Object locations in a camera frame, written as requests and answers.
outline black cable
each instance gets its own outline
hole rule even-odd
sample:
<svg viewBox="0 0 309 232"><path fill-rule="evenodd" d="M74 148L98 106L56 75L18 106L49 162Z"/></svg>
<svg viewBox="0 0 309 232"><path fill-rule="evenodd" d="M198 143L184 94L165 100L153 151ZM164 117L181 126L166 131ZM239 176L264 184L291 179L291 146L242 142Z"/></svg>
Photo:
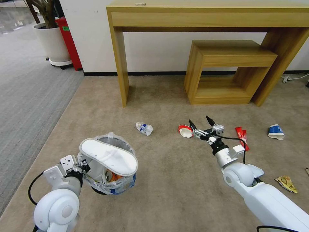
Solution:
<svg viewBox="0 0 309 232"><path fill-rule="evenodd" d="M257 232L259 232L259 229L262 229L262 228L279 229L279 230L284 230L284 231L288 231L288 232L298 232L296 230L292 230L292 229L288 229L288 228L283 228L283 227L276 227L276 226L258 226L257 227Z"/></svg>
<svg viewBox="0 0 309 232"><path fill-rule="evenodd" d="M28 197L29 197L30 201L31 201L34 205L37 205L38 203L36 203L36 202L33 200L32 196L31 196L31 188L32 188L34 182L35 182L41 175L43 175L43 173L44 173L44 172L41 172L41 173L31 182L31 184L29 185L29 188L28 188Z"/></svg>
<svg viewBox="0 0 309 232"><path fill-rule="evenodd" d="M35 225L32 232L37 232L39 230L39 228Z"/></svg>
<svg viewBox="0 0 309 232"><path fill-rule="evenodd" d="M246 142L244 140L242 140L240 138L224 137L224 136L218 135L216 133L214 133L213 135L218 136L218 137L223 138L223 139L231 139L231 140L240 140L240 141L242 141L244 143L244 149L245 149L244 150L244 160L243 160L243 163L245 164L245 160L246 160Z"/></svg>

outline white flower pot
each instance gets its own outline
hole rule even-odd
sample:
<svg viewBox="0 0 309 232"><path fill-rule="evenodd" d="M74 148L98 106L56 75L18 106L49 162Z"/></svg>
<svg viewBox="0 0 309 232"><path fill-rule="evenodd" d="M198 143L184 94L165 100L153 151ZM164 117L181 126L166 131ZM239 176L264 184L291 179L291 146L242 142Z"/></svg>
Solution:
<svg viewBox="0 0 309 232"><path fill-rule="evenodd" d="M39 38L46 55L52 65L63 66L71 64L71 58L68 49L64 43L60 29L43 29L45 23L34 25L33 28Z"/></svg>

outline black baseboard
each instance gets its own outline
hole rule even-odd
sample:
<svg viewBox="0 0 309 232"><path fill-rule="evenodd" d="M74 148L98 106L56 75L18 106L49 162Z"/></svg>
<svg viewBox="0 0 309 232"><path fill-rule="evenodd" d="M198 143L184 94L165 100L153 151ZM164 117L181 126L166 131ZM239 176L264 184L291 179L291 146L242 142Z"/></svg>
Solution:
<svg viewBox="0 0 309 232"><path fill-rule="evenodd" d="M291 70L284 74L309 73L309 70ZM203 71L202 75L234 75L235 71ZM117 76L117 72L84 72L85 76ZM171 72L128 72L129 76L179 76L186 75L186 71Z"/></svg>

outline potted plant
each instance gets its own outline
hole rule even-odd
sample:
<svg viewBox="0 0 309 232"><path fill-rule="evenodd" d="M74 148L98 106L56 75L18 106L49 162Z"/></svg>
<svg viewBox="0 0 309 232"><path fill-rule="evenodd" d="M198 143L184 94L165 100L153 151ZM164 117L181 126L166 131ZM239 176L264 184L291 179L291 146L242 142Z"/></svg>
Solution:
<svg viewBox="0 0 309 232"><path fill-rule="evenodd" d="M27 2L38 8L45 21L34 25L33 28L49 57L49 62L61 67L71 64L69 52L55 21L53 0L28 0Z"/></svg>

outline crumpled plastic bottle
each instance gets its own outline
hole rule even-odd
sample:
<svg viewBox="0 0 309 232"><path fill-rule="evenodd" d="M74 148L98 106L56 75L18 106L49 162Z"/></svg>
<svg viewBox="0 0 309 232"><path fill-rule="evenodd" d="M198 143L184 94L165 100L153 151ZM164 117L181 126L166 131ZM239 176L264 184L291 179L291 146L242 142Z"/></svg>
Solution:
<svg viewBox="0 0 309 232"><path fill-rule="evenodd" d="M154 128L151 125L146 124L144 122L137 122L135 126L136 126L136 129L138 129L141 133L147 136L149 136L151 132L154 130Z"/></svg>

